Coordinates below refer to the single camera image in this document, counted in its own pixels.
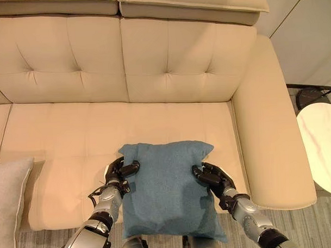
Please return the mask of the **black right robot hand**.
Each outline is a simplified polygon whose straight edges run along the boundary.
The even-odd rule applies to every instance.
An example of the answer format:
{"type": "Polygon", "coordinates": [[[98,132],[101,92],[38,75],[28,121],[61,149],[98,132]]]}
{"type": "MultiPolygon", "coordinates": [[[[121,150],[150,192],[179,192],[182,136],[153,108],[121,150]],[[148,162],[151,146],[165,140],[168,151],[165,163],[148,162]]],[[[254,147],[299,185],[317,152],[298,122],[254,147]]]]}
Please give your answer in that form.
{"type": "Polygon", "coordinates": [[[217,198],[228,189],[236,189],[232,178],[218,166],[202,162],[201,166],[193,165],[191,171],[196,180],[208,186],[217,198]]]}

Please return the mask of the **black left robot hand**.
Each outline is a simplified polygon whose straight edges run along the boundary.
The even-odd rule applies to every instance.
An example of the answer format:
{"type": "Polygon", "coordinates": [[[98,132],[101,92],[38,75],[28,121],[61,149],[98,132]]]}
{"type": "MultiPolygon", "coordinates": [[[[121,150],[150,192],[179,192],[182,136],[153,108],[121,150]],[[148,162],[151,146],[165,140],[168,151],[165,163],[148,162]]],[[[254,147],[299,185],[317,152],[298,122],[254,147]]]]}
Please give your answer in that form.
{"type": "Polygon", "coordinates": [[[127,177],[136,174],[139,168],[140,163],[137,160],[124,165],[124,157],[119,157],[105,167],[105,183],[109,184],[111,181],[123,182],[127,177]]]}

